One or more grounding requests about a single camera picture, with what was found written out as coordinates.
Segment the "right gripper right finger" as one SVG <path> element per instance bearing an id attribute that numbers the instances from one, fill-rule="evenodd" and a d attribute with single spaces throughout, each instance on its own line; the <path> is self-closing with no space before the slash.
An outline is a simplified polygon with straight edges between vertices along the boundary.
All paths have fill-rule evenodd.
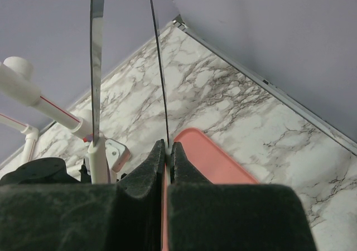
<path id="1" fill-rule="evenodd" d="M 288 186 L 213 184 L 171 152 L 167 190 L 169 250 L 315 250 L 302 203 Z"/>

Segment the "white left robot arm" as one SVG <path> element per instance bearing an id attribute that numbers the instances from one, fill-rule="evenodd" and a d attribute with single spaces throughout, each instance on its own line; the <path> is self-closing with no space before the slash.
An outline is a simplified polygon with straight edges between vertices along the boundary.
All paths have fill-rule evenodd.
<path id="1" fill-rule="evenodd" d="M 19 184 L 78 184 L 67 173 L 65 161 L 57 157 L 40 158 L 25 163 L 1 178 L 1 186 Z"/>

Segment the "pink serving tray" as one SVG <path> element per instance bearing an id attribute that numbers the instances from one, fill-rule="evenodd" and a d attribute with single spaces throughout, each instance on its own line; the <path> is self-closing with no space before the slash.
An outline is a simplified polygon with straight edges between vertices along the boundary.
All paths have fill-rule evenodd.
<path id="1" fill-rule="evenodd" d="M 226 154 L 217 144 L 197 128 L 188 128 L 179 133 L 175 142 L 183 145 L 186 157 L 209 181 L 213 184 L 258 184 L 258 181 L 246 171 L 240 164 Z M 168 237 L 168 186 L 164 190 L 165 203 L 163 207 L 165 219 L 163 222 L 163 249 L 169 249 Z M 221 239 L 232 239 L 237 242 L 239 250 L 248 250 L 243 247 L 243 241 L 254 242 L 254 228 L 248 228 L 248 224 L 236 226 L 236 236 L 228 238 L 228 224 Z"/>

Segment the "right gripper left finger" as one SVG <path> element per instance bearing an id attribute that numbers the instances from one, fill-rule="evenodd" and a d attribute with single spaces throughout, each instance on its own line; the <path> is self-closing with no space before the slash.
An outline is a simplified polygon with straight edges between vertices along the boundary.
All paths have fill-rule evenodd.
<path id="1" fill-rule="evenodd" d="M 2 250 L 161 250 L 165 143 L 114 184 L 1 186 Z"/>

